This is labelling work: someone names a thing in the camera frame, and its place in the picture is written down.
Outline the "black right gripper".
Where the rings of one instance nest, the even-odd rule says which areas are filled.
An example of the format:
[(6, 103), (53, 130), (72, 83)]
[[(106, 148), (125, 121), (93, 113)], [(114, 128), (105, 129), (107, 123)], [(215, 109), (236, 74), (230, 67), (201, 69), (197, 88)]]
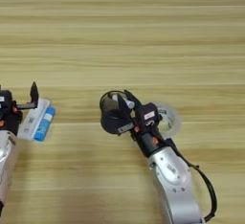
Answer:
[(118, 134), (122, 135), (125, 132), (130, 132), (131, 138), (138, 144), (146, 158), (149, 158), (165, 146), (170, 146), (170, 143), (162, 137), (158, 129), (158, 122), (150, 121), (147, 124), (131, 122), (131, 111), (135, 112), (136, 117), (140, 117), (142, 104), (128, 90), (124, 90), (124, 93), (125, 100), (121, 95), (118, 95), (119, 125), (121, 126), (117, 129)]

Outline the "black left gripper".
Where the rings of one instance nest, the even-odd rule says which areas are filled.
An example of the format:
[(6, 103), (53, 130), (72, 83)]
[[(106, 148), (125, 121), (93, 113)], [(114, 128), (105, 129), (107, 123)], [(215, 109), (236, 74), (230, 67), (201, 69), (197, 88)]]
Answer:
[(7, 130), (17, 135), (19, 125), (23, 120), (23, 110), (36, 109), (38, 106), (38, 88), (35, 82), (31, 87), (31, 102), (17, 104), (13, 102), (10, 106), (0, 108), (0, 131)]

